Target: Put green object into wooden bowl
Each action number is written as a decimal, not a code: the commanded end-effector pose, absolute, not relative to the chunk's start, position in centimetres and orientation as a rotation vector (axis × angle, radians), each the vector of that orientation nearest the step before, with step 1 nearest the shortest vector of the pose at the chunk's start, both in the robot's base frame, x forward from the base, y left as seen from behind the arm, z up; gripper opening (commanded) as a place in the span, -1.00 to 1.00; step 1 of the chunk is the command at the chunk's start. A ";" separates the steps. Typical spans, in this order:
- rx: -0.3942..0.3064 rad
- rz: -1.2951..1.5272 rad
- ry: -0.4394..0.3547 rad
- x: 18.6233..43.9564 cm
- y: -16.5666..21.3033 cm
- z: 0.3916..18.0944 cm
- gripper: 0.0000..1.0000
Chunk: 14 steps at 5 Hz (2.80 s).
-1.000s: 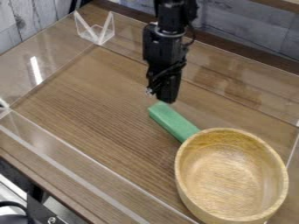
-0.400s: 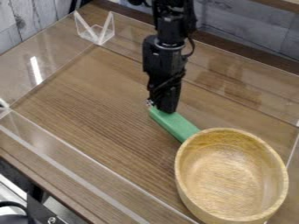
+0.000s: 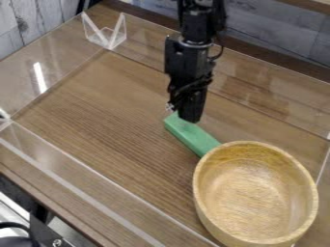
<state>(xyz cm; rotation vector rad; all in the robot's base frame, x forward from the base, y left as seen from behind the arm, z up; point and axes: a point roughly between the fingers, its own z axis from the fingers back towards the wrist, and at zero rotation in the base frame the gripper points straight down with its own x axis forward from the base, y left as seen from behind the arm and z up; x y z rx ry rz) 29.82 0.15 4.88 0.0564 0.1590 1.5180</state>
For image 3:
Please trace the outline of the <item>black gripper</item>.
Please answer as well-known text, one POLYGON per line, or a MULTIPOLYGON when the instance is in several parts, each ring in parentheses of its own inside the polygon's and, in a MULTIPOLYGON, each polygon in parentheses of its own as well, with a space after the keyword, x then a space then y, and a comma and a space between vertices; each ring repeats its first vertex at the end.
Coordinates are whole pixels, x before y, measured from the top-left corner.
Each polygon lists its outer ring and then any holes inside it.
POLYGON ((180 36, 164 39, 164 73, 168 75, 165 109, 192 124, 201 118, 206 87, 212 80, 213 60, 209 44, 190 44, 180 36))

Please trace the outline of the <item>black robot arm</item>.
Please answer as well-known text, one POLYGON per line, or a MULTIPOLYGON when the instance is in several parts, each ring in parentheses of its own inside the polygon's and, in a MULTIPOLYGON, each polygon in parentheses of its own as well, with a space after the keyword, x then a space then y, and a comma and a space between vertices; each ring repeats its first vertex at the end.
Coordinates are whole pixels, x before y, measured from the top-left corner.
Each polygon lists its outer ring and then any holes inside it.
POLYGON ((197 123, 212 70, 224 50, 224 0, 176 0, 180 33, 164 39, 164 73, 169 110, 181 120, 197 123))

